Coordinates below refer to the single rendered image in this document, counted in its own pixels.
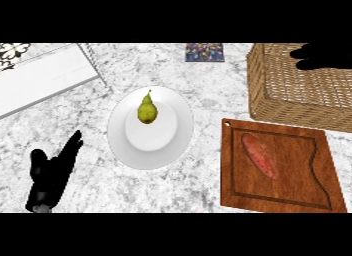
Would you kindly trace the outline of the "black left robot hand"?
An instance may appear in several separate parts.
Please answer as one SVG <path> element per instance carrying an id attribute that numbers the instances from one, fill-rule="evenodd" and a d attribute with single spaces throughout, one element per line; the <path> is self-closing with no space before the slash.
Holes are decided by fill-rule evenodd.
<path id="1" fill-rule="evenodd" d="M 30 177 L 33 185 L 26 203 L 26 209 L 30 212 L 35 213 L 35 206 L 48 205 L 54 209 L 58 205 L 82 146 L 82 132 L 76 131 L 55 157 L 48 158 L 42 149 L 32 151 Z"/>

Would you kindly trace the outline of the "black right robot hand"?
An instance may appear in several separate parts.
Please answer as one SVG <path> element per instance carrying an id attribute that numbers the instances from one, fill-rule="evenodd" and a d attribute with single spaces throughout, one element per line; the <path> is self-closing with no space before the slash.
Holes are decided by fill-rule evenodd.
<path id="1" fill-rule="evenodd" d="M 352 69 L 352 43 L 306 43 L 290 56 L 300 70 Z"/>

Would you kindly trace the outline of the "brown wicker basket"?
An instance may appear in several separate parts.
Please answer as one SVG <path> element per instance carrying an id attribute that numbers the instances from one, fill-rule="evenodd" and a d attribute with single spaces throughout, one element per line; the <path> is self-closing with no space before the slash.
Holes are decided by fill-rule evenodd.
<path id="1" fill-rule="evenodd" d="M 299 70 L 302 43 L 255 43 L 247 54 L 250 117 L 352 133 L 352 70 Z"/>

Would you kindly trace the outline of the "reddish sweet potato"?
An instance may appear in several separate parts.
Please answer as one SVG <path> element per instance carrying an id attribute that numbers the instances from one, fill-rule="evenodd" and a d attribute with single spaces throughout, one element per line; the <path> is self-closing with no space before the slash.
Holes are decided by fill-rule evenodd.
<path id="1" fill-rule="evenodd" d="M 250 133 L 243 134 L 241 141 L 256 167 L 266 177 L 275 180 L 278 178 L 278 169 L 266 145 Z"/>

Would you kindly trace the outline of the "brown wooden cutting board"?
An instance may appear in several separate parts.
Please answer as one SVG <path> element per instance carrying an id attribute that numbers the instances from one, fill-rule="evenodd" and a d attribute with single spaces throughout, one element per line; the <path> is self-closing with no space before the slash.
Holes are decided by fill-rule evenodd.
<path id="1" fill-rule="evenodd" d="M 266 146 L 275 178 L 249 156 L 250 138 Z M 348 210 L 324 131 L 222 120 L 221 204 L 261 212 Z"/>

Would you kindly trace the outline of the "white oval plate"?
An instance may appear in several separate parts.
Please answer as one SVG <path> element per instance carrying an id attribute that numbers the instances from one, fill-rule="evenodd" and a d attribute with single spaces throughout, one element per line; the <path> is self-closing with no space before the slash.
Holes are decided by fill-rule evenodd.
<path id="1" fill-rule="evenodd" d="M 147 95 L 159 110 L 151 124 L 138 119 L 138 107 Z M 110 148 L 129 167 L 157 169 L 182 155 L 193 131 L 193 110 L 182 95 L 167 87 L 142 87 L 123 97 L 111 112 L 107 127 Z"/>

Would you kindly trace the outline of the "colourful patterned box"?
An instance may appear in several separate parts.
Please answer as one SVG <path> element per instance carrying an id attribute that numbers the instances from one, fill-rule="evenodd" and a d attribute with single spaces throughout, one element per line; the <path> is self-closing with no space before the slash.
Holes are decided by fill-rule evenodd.
<path id="1" fill-rule="evenodd" d="M 224 62 L 222 43 L 188 43 L 185 47 L 187 62 Z"/>

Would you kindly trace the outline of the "green pear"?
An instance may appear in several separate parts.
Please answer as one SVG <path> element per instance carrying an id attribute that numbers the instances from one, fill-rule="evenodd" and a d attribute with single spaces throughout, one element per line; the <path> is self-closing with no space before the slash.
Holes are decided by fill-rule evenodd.
<path id="1" fill-rule="evenodd" d="M 154 122 L 157 114 L 159 110 L 153 103 L 151 95 L 147 95 L 138 108 L 138 119 L 142 123 L 150 124 Z"/>

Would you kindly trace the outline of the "black and white patterned panel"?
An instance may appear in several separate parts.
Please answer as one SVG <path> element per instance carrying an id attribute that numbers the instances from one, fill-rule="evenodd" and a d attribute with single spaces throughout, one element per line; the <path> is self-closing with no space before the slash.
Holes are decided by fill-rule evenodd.
<path id="1" fill-rule="evenodd" d="M 0 72 L 15 67 L 30 46 L 30 43 L 0 43 Z"/>

